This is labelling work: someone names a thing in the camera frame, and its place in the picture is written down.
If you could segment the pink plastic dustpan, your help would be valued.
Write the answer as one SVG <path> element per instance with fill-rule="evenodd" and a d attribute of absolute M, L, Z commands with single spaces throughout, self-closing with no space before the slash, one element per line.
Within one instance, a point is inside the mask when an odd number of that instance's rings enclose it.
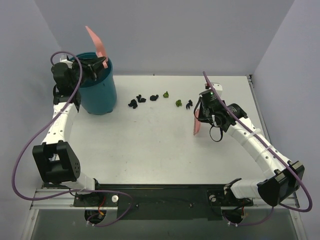
<path fill-rule="evenodd" d="M 105 69 L 108 68 L 108 55 L 105 49 L 105 46 L 102 42 L 102 40 L 86 25 L 85 26 L 89 36 L 92 39 L 92 42 L 95 46 L 96 49 L 96 55 L 100 58 L 100 57 L 105 57 L 105 60 L 103 61 L 102 65 Z"/>

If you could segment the pink hand brush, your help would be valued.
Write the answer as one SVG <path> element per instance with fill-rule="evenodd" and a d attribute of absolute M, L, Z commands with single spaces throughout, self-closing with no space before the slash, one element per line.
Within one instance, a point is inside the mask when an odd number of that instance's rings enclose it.
<path fill-rule="evenodd" d="M 193 126 L 193 135 L 194 136 L 199 133 L 200 128 L 201 128 L 201 122 L 198 120 L 199 113 L 200 113 L 199 109 L 197 109 L 194 113 L 194 126 Z"/>

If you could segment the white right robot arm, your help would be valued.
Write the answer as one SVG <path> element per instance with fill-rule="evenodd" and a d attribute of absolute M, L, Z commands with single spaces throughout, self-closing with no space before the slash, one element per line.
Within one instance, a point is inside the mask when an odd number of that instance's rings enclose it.
<path fill-rule="evenodd" d="M 275 207 L 300 187 L 305 167 L 299 162 L 292 162 L 280 154 L 261 134 L 236 103 L 227 108 L 211 90 L 199 95 L 197 119 L 208 123 L 220 132 L 233 137 L 253 158 L 262 170 L 264 180 L 245 180 L 237 178 L 225 186 L 224 201 L 230 205 L 240 199 L 259 198 Z"/>

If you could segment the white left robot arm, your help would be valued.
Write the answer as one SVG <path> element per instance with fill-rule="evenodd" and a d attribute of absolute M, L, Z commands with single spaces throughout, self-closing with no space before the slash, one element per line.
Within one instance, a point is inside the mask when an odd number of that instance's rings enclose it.
<path fill-rule="evenodd" d="M 40 145 L 32 155 L 41 179 L 46 184 L 64 185 L 85 194 L 92 206 L 99 205 L 103 193 L 96 189 L 97 181 L 82 173 L 78 157 L 69 138 L 73 122 L 80 110 L 79 87 L 88 80 L 96 81 L 104 69 L 105 56 L 69 60 L 63 57 L 51 67 L 53 87 L 53 122 Z"/>

